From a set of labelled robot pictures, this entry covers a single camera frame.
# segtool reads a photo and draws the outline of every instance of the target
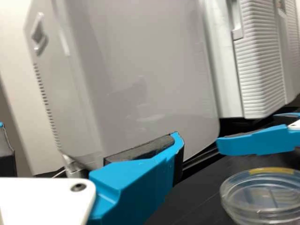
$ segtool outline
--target white handle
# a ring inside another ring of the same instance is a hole
[[[231,17],[232,17],[232,25],[233,29],[231,31],[233,40],[238,40],[244,37],[243,27],[242,27],[242,19],[240,13],[240,1],[239,0],[229,0],[230,1],[230,9],[231,9]]]
[[[31,39],[33,40],[33,50],[39,56],[48,44],[48,36],[43,29],[43,13],[38,13],[31,29]]]

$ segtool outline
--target white plastic plate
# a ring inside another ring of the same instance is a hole
[[[291,123],[288,128],[290,130],[300,130],[300,120],[297,120],[296,122],[294,123]]]
[[[86,179],[0,178],[0,225],[85,224],[95,196]]]

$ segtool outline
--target clear plastic dish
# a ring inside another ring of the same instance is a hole
[[[221,202],[240,225],[300,225],[300,172],[265,167],[237,173],[220,187]]]

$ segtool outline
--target yellow label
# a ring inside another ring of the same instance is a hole
[[[249,171],[250,175],[257,174],[257,173],[287,173],[287,174],[294,174],[293,169],[283,168],[283,167],[263,167],[263,168],[256,168]]]

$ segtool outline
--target ribbed panel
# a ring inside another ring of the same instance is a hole
[[[268,116],[285,104],[273,0],[240,0],[244,37],[234,41],[244,116]]]
[[[48,116],[48,119],[49,119],[49,122],[50,122],[51,130],[52,130],[52,133],[53,133],[53,137],[54,137],[57,149],[61,150],[60,138],[59,138],[59,135],[58,135],[57,130],[56,130],[56,126],[55,126],[55,123],[54,123],[54,120],[53,120],[52,112],[49,109],[48,98],[47,98],[47,95],[45,93],[44,84],[43,84],[42,77],[41,77],[41,74],[39,72],[37,63],[33,63],[33,69],[34,69],[34,72],[36,73],[38,87],[40,89],[42,99],[43,99],[43,102],[44,102],[45,107],[46,107],[47,116]]]
[[[289,53],[293,66],[293,87],[296,94],[300,93],[300,44],[298,33],[298,18],[295,0],[285,0],[285,10],[287,16],[287,32]]]

